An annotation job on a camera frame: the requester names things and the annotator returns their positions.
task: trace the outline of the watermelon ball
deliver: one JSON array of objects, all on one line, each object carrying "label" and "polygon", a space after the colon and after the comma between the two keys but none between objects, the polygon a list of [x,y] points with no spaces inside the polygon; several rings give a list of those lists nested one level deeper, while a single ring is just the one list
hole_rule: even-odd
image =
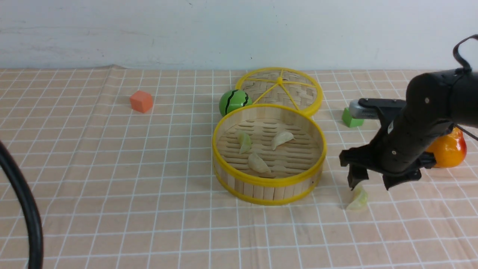
[{"label": "watermelon ball", "polygon": [[243,90],[230,90],[226,92],[219,101],[219,111],[224,117],[227,113],[252,104],[249,95]]}]

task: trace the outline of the dumpling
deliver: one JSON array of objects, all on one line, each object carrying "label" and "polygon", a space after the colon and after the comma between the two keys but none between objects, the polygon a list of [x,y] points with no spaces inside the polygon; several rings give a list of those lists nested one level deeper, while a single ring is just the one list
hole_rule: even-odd
[{"label": "dumpling", "polygon": [[259,155],[257,155],[255,152],[249,155],[247,161],[249,167],[258,173],[266,173],[271,171],[271,169],[267,166],[264,160],[259,157]]},{"label": "dumpling", "polygon": [[277,146],[284,144],[287,141],[294,139],[294,135],[290,132],[280,132],[271,141],[272,150],[275,150]]},{"label": "dumpling", "polygon": [[363,186],[358,186],[354,189],[354,197],[352,202],[348,204],[346,210],[360,210],[367,206],[367,201],[369,199],[368,193],[365,191]]},{"label": "dumpling", "polygon": [[240,145],[239,154],[248,152],[252,148],[250,136],[242,130],[237,130],[236,135],[238,136]]}]

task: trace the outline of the orange cube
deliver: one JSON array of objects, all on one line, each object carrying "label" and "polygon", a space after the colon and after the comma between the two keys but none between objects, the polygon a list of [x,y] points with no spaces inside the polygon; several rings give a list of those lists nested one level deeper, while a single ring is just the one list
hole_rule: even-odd
[{"label": "orange cube", "polygon": [[137,91],[130,97],[131,108],[141,113],[145,113],[152,107],[151,94],[144,91]]}]

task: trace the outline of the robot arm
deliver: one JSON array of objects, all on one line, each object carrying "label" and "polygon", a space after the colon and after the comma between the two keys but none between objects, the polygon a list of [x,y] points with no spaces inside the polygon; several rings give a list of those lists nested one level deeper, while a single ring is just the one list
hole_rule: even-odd
[{"label": "robot arm", "polygon": [[421,168],[432,168],[435,157],[425,150],[433,141],[449,134],[455,124],[478,127],[478,73],[458,53],[462,68],[425,73],[414,77],[406,101],[360,99],[350,105],[352,116],[376,118],[381,128],[367,145],[343,150],[341,166],[349,165],[348,184],[354,188],[368,178],[367,170],[383,175],[388,190],[398,184],[419,180]]}]

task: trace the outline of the green cube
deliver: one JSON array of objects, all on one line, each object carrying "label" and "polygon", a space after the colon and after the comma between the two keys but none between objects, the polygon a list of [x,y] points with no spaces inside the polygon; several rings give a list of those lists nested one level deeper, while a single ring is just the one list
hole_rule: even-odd
[{"label": "green cube", "polygon": [[348,111],[348,107],[344,109],[344,113],[342,114],[342,121],[344,121],[345,125],[347,125],[348,128],[362,126],[363,124],[363,119],[352,118],[352,116],[350,115],[350,111]]}]

